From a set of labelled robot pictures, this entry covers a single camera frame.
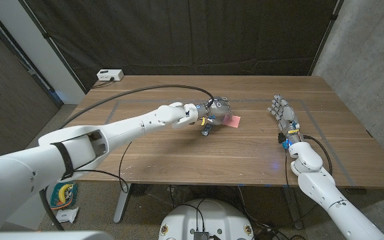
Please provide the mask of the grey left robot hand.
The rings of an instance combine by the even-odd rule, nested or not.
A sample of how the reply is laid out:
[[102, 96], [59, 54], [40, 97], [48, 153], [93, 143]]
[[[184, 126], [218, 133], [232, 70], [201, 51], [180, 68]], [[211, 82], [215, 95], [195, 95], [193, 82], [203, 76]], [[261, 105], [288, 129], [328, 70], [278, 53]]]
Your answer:
[[221, 125], [225, 118], [232, 118], [230, 103], [226, 97], [215, 97], [213, 103], [208, 107], [206, 103], [196, 105], [198, 118], [204, 119], [205, 123]]

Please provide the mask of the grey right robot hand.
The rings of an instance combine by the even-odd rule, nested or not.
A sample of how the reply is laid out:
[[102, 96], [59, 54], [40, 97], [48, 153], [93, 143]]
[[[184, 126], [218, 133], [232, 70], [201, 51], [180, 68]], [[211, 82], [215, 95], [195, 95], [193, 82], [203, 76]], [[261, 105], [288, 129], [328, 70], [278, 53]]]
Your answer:
[[267, 110], [274, 116], [280, 132], [284, 134], [288, 142], [294, 144], [302, 141], [298, 117], [285, 98], [281, 95], [275, 95]]

